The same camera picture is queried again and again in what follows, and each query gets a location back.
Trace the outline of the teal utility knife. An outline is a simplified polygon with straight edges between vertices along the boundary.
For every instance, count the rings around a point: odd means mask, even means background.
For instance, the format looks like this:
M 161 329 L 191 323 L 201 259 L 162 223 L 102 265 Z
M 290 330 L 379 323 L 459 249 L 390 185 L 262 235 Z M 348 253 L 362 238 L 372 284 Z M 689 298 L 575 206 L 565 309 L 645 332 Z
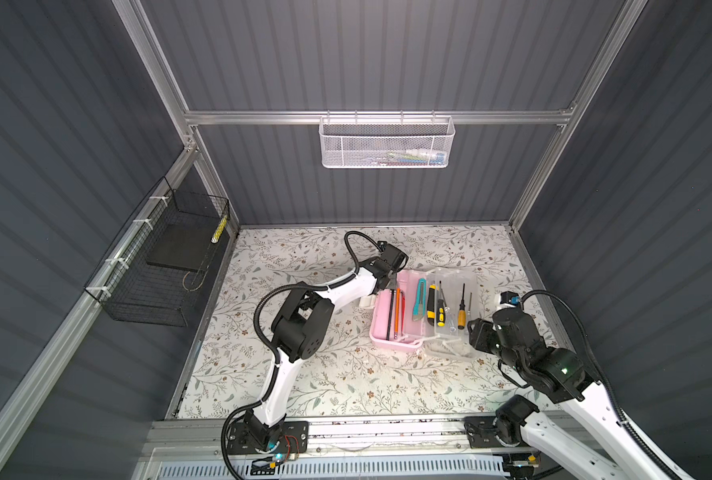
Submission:
M 420 321 L 426 315 L 428 286 L 425 278 L 420 278 L 417 282 L 415 301 L 413 306 L 413 320 Z

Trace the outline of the yellow handled screwdriver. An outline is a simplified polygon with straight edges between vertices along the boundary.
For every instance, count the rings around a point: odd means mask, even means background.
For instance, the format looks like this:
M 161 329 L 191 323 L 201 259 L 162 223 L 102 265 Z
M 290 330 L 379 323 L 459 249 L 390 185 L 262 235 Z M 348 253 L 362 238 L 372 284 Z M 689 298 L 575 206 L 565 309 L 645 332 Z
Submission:
M 462 289 L 461 289 L 461 297 L 460 297 L 458 315 L 457 315 L 457 329 L 458 330 L 464 330 L 466 328 L 467 318 L 468 318 L 468 313 L 467 313 L 467 305 L 466 305 L 466 284 L 463 283 Z

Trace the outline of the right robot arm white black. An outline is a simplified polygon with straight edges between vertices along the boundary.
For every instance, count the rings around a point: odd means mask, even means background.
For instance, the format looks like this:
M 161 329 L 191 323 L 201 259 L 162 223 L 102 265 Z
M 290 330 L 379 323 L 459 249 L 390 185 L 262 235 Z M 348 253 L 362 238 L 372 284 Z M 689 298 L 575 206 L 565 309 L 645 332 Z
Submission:
M 603 380 L 575 352 L 550 347 L 518 306 L 468 323 L 478 351 L 511 367 L 525 387 L 574 418 L 603 448 L 596 452 L 559 427 L 531 400 L 515 395 L 495 413 L 493 430 L 506 447 L 529 445 L 580 479 L 686 479 L 683 470 L 613 401 Z

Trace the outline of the clear tool box lid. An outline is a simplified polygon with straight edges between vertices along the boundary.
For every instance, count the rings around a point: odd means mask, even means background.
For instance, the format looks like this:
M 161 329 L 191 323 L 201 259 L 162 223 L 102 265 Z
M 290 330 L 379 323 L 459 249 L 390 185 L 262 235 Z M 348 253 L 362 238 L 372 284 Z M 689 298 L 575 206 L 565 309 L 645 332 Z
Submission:
M 480 282 L 471 270 L 434 268 L 422 272 L 426 282 L 423 347 L 427 354 L 447 360 L 471 360 L 468 324 L 480 307 Z

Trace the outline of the pink tool box base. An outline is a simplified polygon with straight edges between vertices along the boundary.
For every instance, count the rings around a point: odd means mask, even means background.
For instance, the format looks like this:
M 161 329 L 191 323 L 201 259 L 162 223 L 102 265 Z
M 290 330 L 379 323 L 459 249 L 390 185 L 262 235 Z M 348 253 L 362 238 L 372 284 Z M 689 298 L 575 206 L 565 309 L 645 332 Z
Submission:
M 426 303 L 427 273 L 404 270 L 398 274 L 398 286 L 378 294 L 370 328 L 372 343 L 400 352 L 417 352 L 431 327 Z

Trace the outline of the orange hex key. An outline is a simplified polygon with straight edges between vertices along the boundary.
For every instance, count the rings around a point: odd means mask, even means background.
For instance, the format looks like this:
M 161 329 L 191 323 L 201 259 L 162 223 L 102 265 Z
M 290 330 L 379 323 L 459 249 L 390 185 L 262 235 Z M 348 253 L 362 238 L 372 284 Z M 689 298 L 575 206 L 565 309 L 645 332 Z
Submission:
M 401 290 L 399 288 L 397 288 L 394 291 L 394 296 L 393 296 L 392 324 L 393 324 L 393 340 L 394 341 L 398 340 L 398 335 L 399 335 L 401 303 L 402 303 Z

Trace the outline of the yellow black utility knife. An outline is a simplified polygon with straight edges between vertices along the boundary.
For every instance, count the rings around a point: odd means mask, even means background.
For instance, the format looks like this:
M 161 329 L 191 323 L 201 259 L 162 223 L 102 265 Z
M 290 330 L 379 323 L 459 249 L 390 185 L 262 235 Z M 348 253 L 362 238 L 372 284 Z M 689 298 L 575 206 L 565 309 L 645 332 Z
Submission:
M 426 318 L 427 318 L 427 322 L 431 326 L 436 325 L 436 315 L 437 315 L 436 294 L 437 294 L 437 287 L 435 284 L 431 284 L 428 287 L 428 297 L 427 297 L 427 301 L 426 301 Z

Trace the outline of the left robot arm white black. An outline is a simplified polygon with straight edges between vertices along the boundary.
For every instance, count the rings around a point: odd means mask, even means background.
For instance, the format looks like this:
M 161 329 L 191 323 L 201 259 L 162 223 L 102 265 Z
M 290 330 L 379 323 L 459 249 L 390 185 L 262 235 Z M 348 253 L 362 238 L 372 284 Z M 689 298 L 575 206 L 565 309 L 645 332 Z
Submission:
M 273 355 L 262 393 L 247 407 L 244 423 L 255 441 L 266 450 L 279 443 L 294 382 L 303 364 L 321 348 L 335 311 L 347 304 L 384 290 L 408 263 L 408 255 L 386 242 L 374 243 L 376 256 L 365 260 L 353 256 L 354 268 L 330 282 L 284 285 L 264 296 L 253 314 L 253 325 Z M 260 325 L 263 308 L 276 295 L 286 299 L 267 337 Z

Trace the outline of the red hex key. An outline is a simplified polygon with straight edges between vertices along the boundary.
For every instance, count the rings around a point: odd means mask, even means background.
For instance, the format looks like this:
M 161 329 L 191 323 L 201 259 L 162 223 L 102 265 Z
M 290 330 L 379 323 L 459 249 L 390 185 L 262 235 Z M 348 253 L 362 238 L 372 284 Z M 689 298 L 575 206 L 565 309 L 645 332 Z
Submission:
M 403 290 L 399 291 L 399 310 L 397 313 L 398 317 L 398 326 L 397 326 L 397 339 L 401 338 L 402 335 L 404 334 L 404 324 L 405 324 L 405 309 L 406 309 L 406 298 L 405 298 L 405 292 Z

